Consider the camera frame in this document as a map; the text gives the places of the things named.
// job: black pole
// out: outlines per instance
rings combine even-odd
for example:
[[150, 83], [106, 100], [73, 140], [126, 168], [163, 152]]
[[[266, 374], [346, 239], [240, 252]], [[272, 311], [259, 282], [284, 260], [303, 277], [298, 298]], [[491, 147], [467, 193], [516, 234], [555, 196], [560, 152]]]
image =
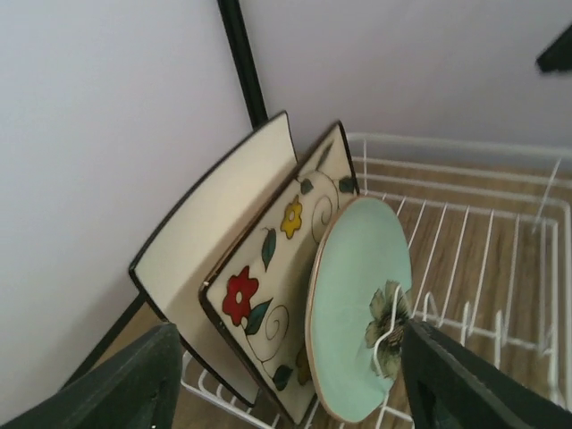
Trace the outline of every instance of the black pole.
[[232, 58], [239, 75], [242, 95], [247, 104], [248, 115], [253, 128], [268, 121], [265, 101], [258, 82], [257, 68], [248, 42], [247, 29], [244, 25], [239, 0], [218, 0], [218, 7], [223, 18], [226, 37], [231, 46]]

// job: dish rack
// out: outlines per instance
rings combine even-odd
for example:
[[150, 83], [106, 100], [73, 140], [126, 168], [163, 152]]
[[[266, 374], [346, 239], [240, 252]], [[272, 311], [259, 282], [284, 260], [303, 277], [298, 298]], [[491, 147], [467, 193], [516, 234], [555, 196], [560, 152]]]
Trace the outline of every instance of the dish rack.
[[[406, 232], [413, 317], [572, 409], [572, 151], [364, 133], [348, 141], [362, 193], [392, 206]], [[254, 427], [287, 425], [257, 415], [192, 360], [186, 352], [187, 391]], [[397, 382], [371, 427], [412, 427], [404, 395]], [[318, 409], [315, 400], [301, 427]]]

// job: flower painting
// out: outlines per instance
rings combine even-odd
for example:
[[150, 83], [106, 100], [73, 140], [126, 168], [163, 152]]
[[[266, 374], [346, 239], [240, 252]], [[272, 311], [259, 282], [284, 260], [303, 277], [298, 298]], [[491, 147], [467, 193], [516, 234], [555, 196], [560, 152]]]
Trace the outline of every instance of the flower painting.
[[288, 240], [294, 237], [294, 232], [302, 228], [302, 205], [299, 203], [298, 195], [294, 197], [284, 209], [284, 218], [280, 224], [280, 231], [286, 234]]
[[223, 300], [223, 312], [229, 315], [232, 324], [239, 326], [242, 318], [250, 316], [250, 299], [257, 293], [258, 280], [249, 278], [249, 266], [245, 266], [239, 275], [233, 275], [227, 283], [227, 292]]
[[[378, 289], [369, 304], [369, 311], [374, 319], [366, 328], [366, 345], [370, 349], [375, 346], [377, 340], [391, 329], [393, 300], [399, 285], [398, 282], [387, 281], [385, 290]], [[377, 359], [383, 376], [392, 380], [397, 378], [400, 370], [403, 330], [410, 317], [408, 309], [410, 292], [411, 290], [408, 290], [398, 297], [393, 331], [380, 343], [377, 350]], [[377, 372], [375, 364], [372, 364], [372, 369]]]

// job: wooden floor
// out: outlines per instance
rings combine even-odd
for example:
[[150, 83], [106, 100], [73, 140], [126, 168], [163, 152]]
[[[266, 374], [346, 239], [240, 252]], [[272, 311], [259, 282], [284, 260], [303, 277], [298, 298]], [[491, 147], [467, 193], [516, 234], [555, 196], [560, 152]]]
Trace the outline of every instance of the wooden floor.
[[[369, 173], [382, 173], [418, 179], [423, 182], [438, 181], [454, 185], [466, 185], [486, 189], [530, 193], [542, 196], [544, 187], [525, 185], [514, 181], [499, 181], [492, 179], [475, 179], [452, 176], [442, 172], [419, 172], [398, 167], [378, 166], [369, 167]], [[523, 201], [507, 200], [504, 196], [482, 197], [477, 195], [459, 194], [452, 190], [428, 189], [421, 186], [392, 184], [387, 182], [368, 181], [368, 189], [373, 192], [389, 194], [386, 201], [395, 212], [399, 212], [406, 237], [411, 241], [410, 254], [413, 266], [413, 305], [419, 296], [417, 311], [423, 310], [426, 292], [431, 291], [437, 306], [439, 316], [455, 321], [462, 321], [463, 309], [467, 302], [475, 309], [475, 327], [489, 331], [495, 330], [495, 315], [498, 310], [502, 312], [505, 324], [508, 314], [508, 336], [532, 343], [538, 343], [541, 331], [547, 332], [551, 325], [551, 228], [546, 229], [543, 235], [542, 226], [536, 228], [532, 224], [521, 220], [515, 227], [512, 219], [503, 219], [502, 211], [520, 214], [535, 215], [538, 205]], [[391, 199], [391, 194], [407, 195], [402, 203], [401, 199]], [[552, 197], [570, 201], [568, 190], [555, 189]], [[419, 204], [413, 198], [420, 200], [448, 201], [450, 205], [443, 213], [437, 206]], [[495, 215], [490, 213], [469, 213], [466, 217], [464, 206], [494, 208]], [[561, 209], [548, 207], [544, 214], [561, 220]], [[517, 251], [513, 256], [515, 234], [518, 234]], [[559, 240], [559, 252], [562, 252], [562, 239]], [[547, 270], [541, 269], [541, 258], [546, 261]], [[559, 257], [559, 271], [561, 272], [561, 257]], [[507, 311], [509, 302], [509, 285], [513, 277], [513, 293], [511, 309]], [[562, 288], [559, 289], [559, 311], [563, 315]], [[541, 315], [545, 322], [539, 323]], [[112, 347], [105, 353], [102, 360], [113, 355], [118, 349], [130, 343], [148, 330], [159, 320], [149, 307], [144, 306], [131, 320]], [[559, 321], [560, 344], [563, 344], [564, 325]], [[443, 326], [442, 330], [456, 340], [460, 340], [458, 327]], [[486, 358], [494, 359], [494, 341], [473, 333], [467, 339], [467, 347]], [[560, 348], [560, 388], [563, 389], [564, 375], [564, 348]], [[525, 386], [539, 392], [543, 396], [549, 394], [546, 375], [549, 359], [539, 356], [536, 350], [524, 350], [508, 344], [501, 350], [500, 369], [512, 376]], [[196, 374], [197, 368], [189, 371], [189, 377]], [[401, 378], [391, 391], [388, 405], [392, 408], [408, 412], [407, 395]], [[272, 422], [273, 406], [261, 400], [253, 410], [255, 416], [265, 416], [266, 421]], [[375, 427], [379, 412], [375, 411], [366, 421], [355, 427]], [[174, 428], [248, 428], [251, 427], [235, 417], [229, 416], [220, 409], [203, 400], [181, 390], [177, 407]], [[282, 421], [278, 427], [286, 427]], [[334, 428], [339, 424], [330, 419], [322, 408], [316, 411], [313, 428]], [[383, 416], [381, 427], [410, 428], [411, 423], [395, 417], [389, 412]]]

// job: square plate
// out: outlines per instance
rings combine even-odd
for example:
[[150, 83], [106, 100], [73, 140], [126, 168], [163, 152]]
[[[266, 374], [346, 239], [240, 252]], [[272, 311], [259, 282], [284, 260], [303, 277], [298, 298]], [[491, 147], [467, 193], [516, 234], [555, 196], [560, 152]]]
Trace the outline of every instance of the square plate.
[[315, 253], [328, 222], [358, 193], [336, 122], [206, 277], [200, 303], [260, 386], [293, 423], [315, 396], [304, 313]]
[[288, 115], [282, 112], [193, 185], [151, 234], [129, 270], [159, 317], [177, 325], [193, 357], [250, 406], [258, 385], [208, 321], [197, 294], [205, 277], [296, 165]]

